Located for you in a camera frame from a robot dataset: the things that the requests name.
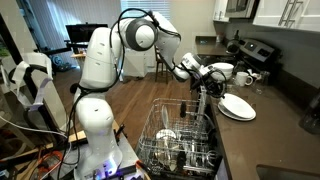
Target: chair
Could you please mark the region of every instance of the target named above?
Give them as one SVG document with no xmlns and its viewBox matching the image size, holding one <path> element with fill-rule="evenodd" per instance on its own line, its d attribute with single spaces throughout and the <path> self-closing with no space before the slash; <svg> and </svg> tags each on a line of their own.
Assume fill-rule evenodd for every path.
<svg viewBox="0 0 320 180">
<path fill-rule="evenodd" d="M 163 77 L 163 64 L 164 64 L 164 60 L 161 58 L 161 55 L 160 55 L 160 51 L 158 49 L 157 46 L 154 46 L 154 51 L 155 51 L 155 58 L 156 58 L 156 62 L 157 62 L 157 66 L 156 66 L 156 78 L 155 78 L 155 81 L 157 82 L 157 79 L 158 79 L 158 74 L 161 73 L 161 76 Z M 165 69 L 165 76 L 166 76 L 166 84 L 168 84 L 168 70 L 167 68 Z"/>
</svg>

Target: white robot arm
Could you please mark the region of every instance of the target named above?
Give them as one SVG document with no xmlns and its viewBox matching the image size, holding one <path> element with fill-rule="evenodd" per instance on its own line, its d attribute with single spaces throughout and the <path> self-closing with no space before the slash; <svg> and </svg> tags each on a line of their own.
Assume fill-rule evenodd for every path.
<svg viewBox="0 0 320 180">
<path fill-rule="evenodd" d="M 88 45 L 74 109 L 86 134 L 89 150 L 74 170 L 75 179 L 90 179 L 93 172 L 99 178 L 114 175 L 122 161 L 112 129 L 114 117 L 104 93 L 117 82 L 116 64 L 125 47 L 146 51 L 156 45 L 167 68 L 179 82 L 195 74 L 207 84 L 206 87 L 220 87 L 210 77 L 212 70 L 201 66 L 197 56 L 187 53 L 178 66 L 174 64 L 173 57 L 181 37 L 161 14 L 147 13 L 140 18 L 121 19 L 122 14 L 111 29 L 97 28 Z"/>
</svg>

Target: kitchen sink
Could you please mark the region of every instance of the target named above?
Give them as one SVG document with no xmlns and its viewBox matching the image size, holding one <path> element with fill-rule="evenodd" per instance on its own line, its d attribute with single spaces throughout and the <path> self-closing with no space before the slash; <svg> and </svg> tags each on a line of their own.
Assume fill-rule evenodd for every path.
<svg viewBox="0 0 320 180">
<path fill-rule="evenodd" d="M 320 180 L 320 174 L 314 175 L 265 165 L 258 165 L 256 170 L 260 180 Z"/>
</svg>

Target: window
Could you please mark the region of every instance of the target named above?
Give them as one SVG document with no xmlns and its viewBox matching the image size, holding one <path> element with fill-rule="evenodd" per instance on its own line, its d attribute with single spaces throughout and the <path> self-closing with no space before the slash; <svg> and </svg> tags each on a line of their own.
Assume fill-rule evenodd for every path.
<svg viewBox="0 0 320 180">
<path fill-rule="evenodd" d="M 121 11 L 128 8 L 156 11 L 170 20 L 170 0 L 121 0 Z M 141 12 L 129 11 L 124 14 L 124 17 L 137 17 L 141 15 Z"/>
</svg>

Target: dishwasher rack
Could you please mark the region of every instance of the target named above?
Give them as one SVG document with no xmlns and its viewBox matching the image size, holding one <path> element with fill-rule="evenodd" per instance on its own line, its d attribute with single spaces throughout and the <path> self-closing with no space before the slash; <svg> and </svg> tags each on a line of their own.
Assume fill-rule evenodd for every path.
<svg viewBox="0 0 320 180">
<path fill-rule="evenodd" d="M 213 175 L 217 152 L 209 141 L 214 127 L 203 113 L 205 99 L 204 92 L 199 101 L 154 100 L 136 149 L 154 175 L 178 179 Z"/>
</svg>

